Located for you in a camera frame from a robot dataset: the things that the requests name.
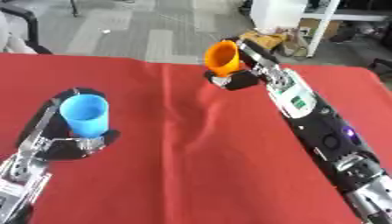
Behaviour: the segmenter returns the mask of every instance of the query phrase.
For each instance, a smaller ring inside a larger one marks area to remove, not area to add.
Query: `floor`
[[[79,17],[71,15],[68,0],[14,0],[12,4],[35,13],[41,45],[56,54],[199,64],[211,44],[253,28],[237,12],[242,0],[77,1]],[[10,24],[13,32],[25,35],[22,20],[10,17]],[[392,52],[366,38],[345,44],[325,41],[311,59],[280,57],[291,64],[355,67],[365,67],[374,58],[392,59]]]

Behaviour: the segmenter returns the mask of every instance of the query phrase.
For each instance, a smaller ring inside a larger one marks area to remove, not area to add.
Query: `plastic cup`
[[[219,77],[226,77],[240,69],[240,55],[235,42],[223,40],[211,46],[205,55],[205,63]]]
[[[66,99],[59,108],[73,133],[98,137],[109,129],[109,104],[96,94],[78,94]]]

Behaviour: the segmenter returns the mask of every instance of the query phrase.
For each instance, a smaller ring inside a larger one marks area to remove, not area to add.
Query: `screw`
[[[322,115],[328,115],[331,112],[331,110],[329,108],[322,108],[320,113]]]

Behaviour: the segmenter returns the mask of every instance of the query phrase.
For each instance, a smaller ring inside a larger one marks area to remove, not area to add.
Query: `orange cup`
[[[235,42],[223,40],[211,46],[205,55],[205,63],[219,77],[227,77],[240,70],[240,55]]]

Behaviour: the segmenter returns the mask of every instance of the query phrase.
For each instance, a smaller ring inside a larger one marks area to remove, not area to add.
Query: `table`
[[[38,106],[71,87],[105,92],[121,138],[52,165],[32,223],[359,223],[266,90],[227,92],[202,66],[0,54],[2,157]],[[392,168],[391,94],[368,70],[293,66]]]

